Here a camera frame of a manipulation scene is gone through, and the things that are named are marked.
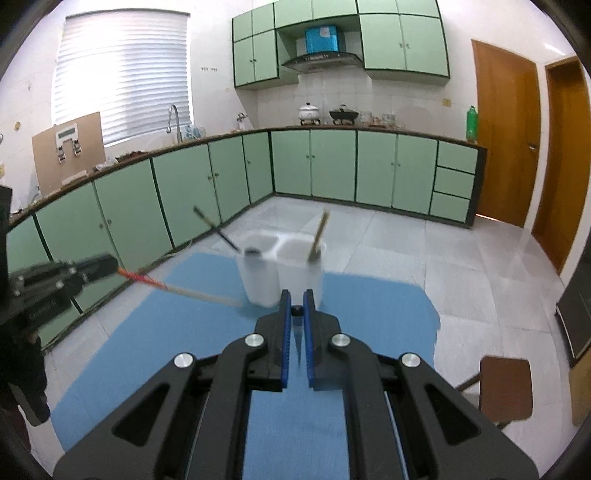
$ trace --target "countertop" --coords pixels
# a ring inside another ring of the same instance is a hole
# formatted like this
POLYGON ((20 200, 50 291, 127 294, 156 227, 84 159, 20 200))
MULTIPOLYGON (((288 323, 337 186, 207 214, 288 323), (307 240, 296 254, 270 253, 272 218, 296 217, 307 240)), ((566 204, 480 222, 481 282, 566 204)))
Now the countertop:
POLYGON ((128 158, 126 160, 120 161, 118 164, 113 165, 112 167, 106 168, 101 171, 91 172, 86 177, 82 177, 81 179, 75 180, 68 185, 62 187, 60 190, 56 190, 55 192, 50 193, 46 197, 43 197, 41 200, 29 205, 27 208, 21 210, 18 213, 11 215, 9 227, 13 228, 21 223, 26 217, 33 214, 34 212, 40 210, 45 205, 57 200, 58 198, 62 197, 63 195, 71 192, 72 190, 76 190, 78 187, 83 186, 84 184, 97 180, 109 173, 113 173, 120 168, 124 168, 134 163, 138 163, 144 161, 148 158, 158 157, 160 155, 164 155, 166 153, 170 153, 177 150, 182 150, 183 148, 190 148, 196 145, 207 144, 212 141, 216 140, 223 140, 225 138, 235 137, 236 135, 243 135, 243 134, 253 134, 259 132, 274 132, 274 131, 285 131, 285 130, 359 130, 359 131, 369 131, 369 132, 390 132, 390 133, 398 133, 404 135, 411 135, 414 137, 423 137, 423 138, 432 138, 434 140, 441 140, 445 142, 451 142, 458 145, 465 145, 467 147, 472 148, 484 148, 477 144, 468 143, 466 141, 458 140, 456 138, 448 138, 442 137, 440 135, 430 135, 430 134, 422 134, 420 132, 411 132, 407 130, 401 129, 391 129, 391 128, 381 128, 381 127, 361 127, 357 125, 293 125, 290 127, 273 127, 273 128, 257 128, 252 130, 246 131, 233 131, 227 134, 221 135, 213 135, 211 137, 199 138, 197 140, 186 141, 180 145, 171 145, 170 147, 159 148, 157 150, 151 150, 149 152, 144 152, 140 155, 137 155, 132 158, 128 158))

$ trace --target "cooking pot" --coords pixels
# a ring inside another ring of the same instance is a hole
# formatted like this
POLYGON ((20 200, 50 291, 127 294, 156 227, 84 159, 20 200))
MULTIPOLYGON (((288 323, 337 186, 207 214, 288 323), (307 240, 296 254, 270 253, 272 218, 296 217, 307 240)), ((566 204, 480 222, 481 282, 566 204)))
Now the cooking pot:
POLYGON ((318 107, 310 105, 310 102, 306 102, 305 105, 299 107, 298 114, 300 117, 300 125, 304 125, 305 123, 320 125, 320 111, 318 110, 318 107))

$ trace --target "window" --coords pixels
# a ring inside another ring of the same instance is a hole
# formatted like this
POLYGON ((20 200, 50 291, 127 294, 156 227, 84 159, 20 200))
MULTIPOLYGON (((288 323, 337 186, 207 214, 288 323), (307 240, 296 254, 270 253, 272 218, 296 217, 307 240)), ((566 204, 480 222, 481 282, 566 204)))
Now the window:
POLYGON ((155 10, 66 18, 53 85, 53 123, 100 111, 105 144, 165 128, 171 103, 181 125, 191 123, 187 18, 155 10))

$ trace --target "white plastic container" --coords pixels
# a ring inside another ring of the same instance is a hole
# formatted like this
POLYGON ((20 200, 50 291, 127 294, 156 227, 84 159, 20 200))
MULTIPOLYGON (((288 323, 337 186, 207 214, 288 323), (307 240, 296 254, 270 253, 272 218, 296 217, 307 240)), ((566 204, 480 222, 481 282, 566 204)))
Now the white plastic container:
POLYGON ((279 240, 272 232, 247 232, 239 241, 241 250, 258 248, 261 255, 237 255, 236 263, 248 300, 261 307, 274 307, 281 298, 277 262, 272 254, 279 240))
POLYGON ((314 291, 314 303, 320 307, 324 282, 323 257, 326 253, 326 243, 320 241, 320 258, 308 263, 308 255, 314 242, 313 235, 292 233, 286 235, 277 245, 277 267, 279 284, 282 290, 289 290, 291 302, 301 305, 304 292, 311 288, 314 291))

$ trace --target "green bottle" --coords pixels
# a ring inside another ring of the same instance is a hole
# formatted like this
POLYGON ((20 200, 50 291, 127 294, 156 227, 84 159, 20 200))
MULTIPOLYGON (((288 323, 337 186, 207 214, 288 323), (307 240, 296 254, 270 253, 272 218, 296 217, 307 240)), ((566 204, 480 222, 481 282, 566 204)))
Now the green bottle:
POLYGON ((466 115, 466 140, 476 142, 478 136, 478 113, 472 105, 466 115))

